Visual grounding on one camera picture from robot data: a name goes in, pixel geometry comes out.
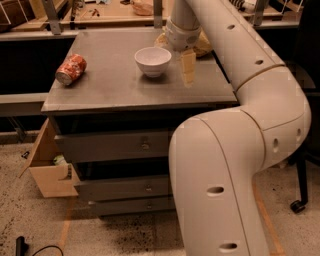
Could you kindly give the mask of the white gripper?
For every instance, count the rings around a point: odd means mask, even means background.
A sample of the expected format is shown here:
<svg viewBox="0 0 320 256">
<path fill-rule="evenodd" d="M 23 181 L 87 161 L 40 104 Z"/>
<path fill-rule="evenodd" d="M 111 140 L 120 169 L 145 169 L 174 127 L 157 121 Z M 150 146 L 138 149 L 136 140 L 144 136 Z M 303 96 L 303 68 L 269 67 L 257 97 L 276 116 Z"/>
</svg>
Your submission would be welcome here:
<svg viewBox="0 0 320 256">
<path fill-rule="evenodd" d="M 165 36 L 167 42 L 173 50 L 182 52 L 180 56 L 181 70 L 186 87 L 191 87 L 194 81 L 196 54 L 192 48 L 196 45 L 200 32 L 200 27 L 184 30 L 175 25 L 171 18 L 166 21 Z"/>
</svg>

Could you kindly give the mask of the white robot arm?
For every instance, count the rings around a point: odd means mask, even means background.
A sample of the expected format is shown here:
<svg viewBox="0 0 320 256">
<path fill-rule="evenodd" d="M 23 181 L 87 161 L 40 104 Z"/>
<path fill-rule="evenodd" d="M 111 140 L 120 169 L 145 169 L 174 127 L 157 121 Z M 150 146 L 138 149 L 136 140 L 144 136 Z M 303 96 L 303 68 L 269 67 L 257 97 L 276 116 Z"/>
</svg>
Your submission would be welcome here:
<svg viewBox="0 0 320 256">
<path fill-rule="evenodd" d="M 285 63 L 229 0 L 175 0 L 166 25 L 174 49 L 205 33 L 238 106 L 184 121 L 169 147 L 186 256 L 269 256 L 252 178 L 296 151 L 311 111 Z"/>
</svg>

